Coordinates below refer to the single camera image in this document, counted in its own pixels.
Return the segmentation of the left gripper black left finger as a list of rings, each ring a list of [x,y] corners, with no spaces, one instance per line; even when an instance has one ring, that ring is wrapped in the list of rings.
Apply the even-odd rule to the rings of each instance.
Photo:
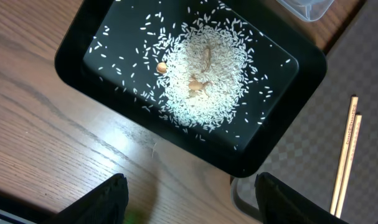
[[[44,223],[123,223],[128,200],[127,179],[123,174],[118,173]]]

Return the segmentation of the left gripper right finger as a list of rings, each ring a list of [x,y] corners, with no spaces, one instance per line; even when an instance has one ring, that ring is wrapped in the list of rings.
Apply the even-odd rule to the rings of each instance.
[[[264,224],[347,224],[268,172],[257,175],[255,194]]]

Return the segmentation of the wooden chopstick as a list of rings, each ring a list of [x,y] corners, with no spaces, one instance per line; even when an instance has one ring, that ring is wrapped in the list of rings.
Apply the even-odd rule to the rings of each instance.
[[[356,95],[352,95],[350,104],[349,104],[348,113],[347,113],[346,127],[344,130],[341,154],[339,158],[336,180],[335,180],[334,189],[333,189],[333,196],[332,196],[332,201],[331,201],[330,210],[329,210],[330,214],[332,215],[335,215],[337,205],[338,205],[339,193],[341,190],[341,185],[342,185],[342,181],[344,177],[344,169],[346,165],[347,152],[349,149],[349,142],[350,142],[352,128],[354,124],[354,117],[356,114],[357,102],[358,102],[358,97]]]
[[[335,216],[337,218],[341,217],[342,210],[343,210],[343,205],[344,205],[344,200],[347,192],[347,187],[348,187],[348,182],[349,182],[349,177],[351,174],[351,167],[354,159],[354,153],[356,150],[356,145],[357,145],[357,139],[359,136],[359,130],[361,127],[361,120],[362,120],[362,115],[361,114],[356,114],[355,119],[354,119],[354,125],[351,133],[351,138],[349,142],[349,149],[347,153],[347,159],[346,159],[346,164],[344,167],[344,174],[343,174],[343,181],[341,184],[341,189],[339,193],[339,198],[338,198],[338,204],[336,207],[336,212]]]

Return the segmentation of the rice leftovers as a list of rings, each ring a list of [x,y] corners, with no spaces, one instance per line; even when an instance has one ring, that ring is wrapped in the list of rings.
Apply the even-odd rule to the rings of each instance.
[[[222,1],[114,1],[83,68],[190,141],[241,151],[298,62]]]

